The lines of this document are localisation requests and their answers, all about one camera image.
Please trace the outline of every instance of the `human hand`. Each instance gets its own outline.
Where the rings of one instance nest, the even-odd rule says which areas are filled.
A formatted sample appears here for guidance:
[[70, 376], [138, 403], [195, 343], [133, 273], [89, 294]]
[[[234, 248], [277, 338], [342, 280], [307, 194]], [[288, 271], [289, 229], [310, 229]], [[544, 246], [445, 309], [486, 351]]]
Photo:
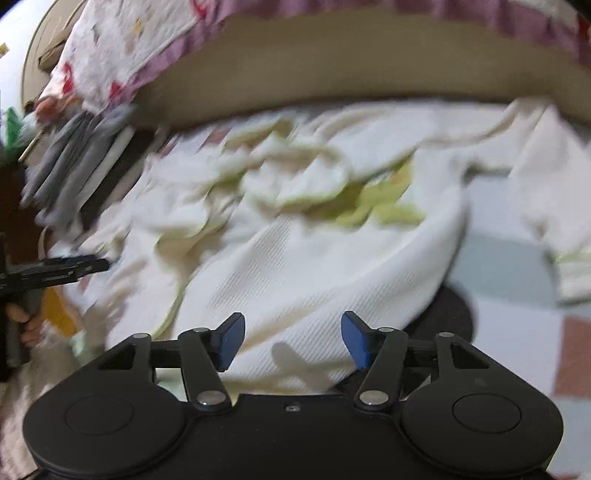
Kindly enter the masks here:
[[43, 327], [43, 317], [41, 313], [31, 317], [18, 305], [9, 303], [6, 306], [6, 315], [13, 322], [25, 323], [25, 332], [21, 334], [21, 342], [31, 348], [41, 342], [41, 328]]

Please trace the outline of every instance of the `gray fabric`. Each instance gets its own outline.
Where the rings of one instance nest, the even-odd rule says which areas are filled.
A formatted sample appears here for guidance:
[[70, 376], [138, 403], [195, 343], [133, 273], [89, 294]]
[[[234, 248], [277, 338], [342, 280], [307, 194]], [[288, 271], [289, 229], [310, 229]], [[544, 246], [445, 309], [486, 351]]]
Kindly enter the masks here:
[[53, 165], [49, 175], [37, 190], [33, 196], [35, 202], [41, 206], [50, 209], [53, 204], [53, 200], [57, 198], [61, 185], [65, 175], [69, 168], [76, 162], [80, 152], [85, 147], [85, 140], [89, 135], [89, 125], [94, 119], [93, 115], [85, 112], [80, 124], [76, 130], [72, 133], [67, 145], [61, 152], [61, 155]]
[[69, 226], [76, 214], [76, 196], [105, 158], [116, 135], [129, 125], [134, 110], [131, 105], [121, 105], [107, 113], [92, 131], [88, 148], [69, 173], [47, 218], [56, 231], [65, 231]]
[[27, 185], [27, 191], [24, 192], [22, 197], [21, 204], [23, 207], [27, 207], [31, 204], [33, 197], [39, 190], [39, 187], [47, 180], [47, 177], [51, 173], [54, 165], [56, 164], [58, 158], [62, 154], [63, 150], [65, 149], [68, 141], [77, 131], [78, 127], [85, 119], [86, 114], [84, 112], [79, 112], [75, 114], [72, 119], [70, 119], [64, 127], [59, 129], [55, 134], [54, 138], [43, 155], [41, 159], [41, 163], [39, 164], [37, 171], [29, 181]]

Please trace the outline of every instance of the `finger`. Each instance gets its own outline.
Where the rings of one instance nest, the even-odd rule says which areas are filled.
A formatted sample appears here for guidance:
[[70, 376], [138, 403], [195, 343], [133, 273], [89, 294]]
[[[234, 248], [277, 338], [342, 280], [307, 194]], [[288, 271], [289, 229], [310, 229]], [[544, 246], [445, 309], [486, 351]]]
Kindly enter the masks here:
[[35, 315], [34, 317], [31, 317], [31, 320], [29, 320], [27, 322], [27, 325], [25, 328], [27, 330], [35, 330], [35, 329], [41, 328], [43, 326], [43, 321], [44, 321], [44, 319], [40, 314]]
[[41, 339], [41, 328], [31, 330], [30, 332], [25, 332], [21, 335], [22, 343], [33, 342], [39, 339]]
[[17, 323], [27, 323], [30, 318], [27, 312], [14, 303], [9, 303], [6, 306], [6, 315], [8, 315], [13, 322]]

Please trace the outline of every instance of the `black device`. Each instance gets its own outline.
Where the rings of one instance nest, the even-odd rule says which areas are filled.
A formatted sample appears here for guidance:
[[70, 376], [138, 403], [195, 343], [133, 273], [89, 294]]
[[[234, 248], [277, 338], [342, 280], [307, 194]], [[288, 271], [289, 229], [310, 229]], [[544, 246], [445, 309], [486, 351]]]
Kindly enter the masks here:
[[10, 321], [6, 305], [15, 303], [35, 315], [41, 308], [44, 288], [72, 283], [109, 269], [107, 260], [94, 255], [46, 258], [33, 264], [11, 265], [5, 248], [5, 238], [0, 233], [0, 382], [8, 380], [15, 368], [30, 361], [29, 349], [20, 341], [25, 324]]
[[[366, 371], [351, 396], [240, 395], [217, 372], [242, 345], [245, 319], [177, 340], [129, 337], [42, 396], [23, 432], [38, 479], [551, 479], [563, 423], [556, 406], [467, 341], [410, 340], [353, 312], [343, 341]], [[155, 382], [180, 368], [187, 402]], [[431, 383], [401, 401], [402, 373]]]

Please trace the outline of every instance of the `red flower print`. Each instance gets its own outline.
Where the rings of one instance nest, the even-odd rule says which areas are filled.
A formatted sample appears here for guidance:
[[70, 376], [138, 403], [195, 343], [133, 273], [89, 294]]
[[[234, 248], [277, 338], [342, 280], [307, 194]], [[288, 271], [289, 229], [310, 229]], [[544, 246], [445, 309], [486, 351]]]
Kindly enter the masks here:
[[191, 5], [193, 7], [193, 10], [195, 10], [195, 14], [199, 18], [205, 18], [205, 16], [207, 15], [207, 8], [206, 8], [205, 3], [203, 1], [191, 0]]
[[61, 88], [62, 94], [70, 93], [74, 90], [74, 71], [72, 65], [67, 61], [64, 63], [64, 85]]
[[112, 102], [114, 99], [116, 99], [121, 93], [121, 90], [123, 90], [123, 87], [120, 83], [111, 83], [111, 90], [109, 91], [109, 101]]
[[577, 14], [577, 20], [579, 21], [579, 31], [577, 32], [579, 40], [589, 41], [589, 27], [591, 27], [591, 25], [586, 18], [579, 14]]

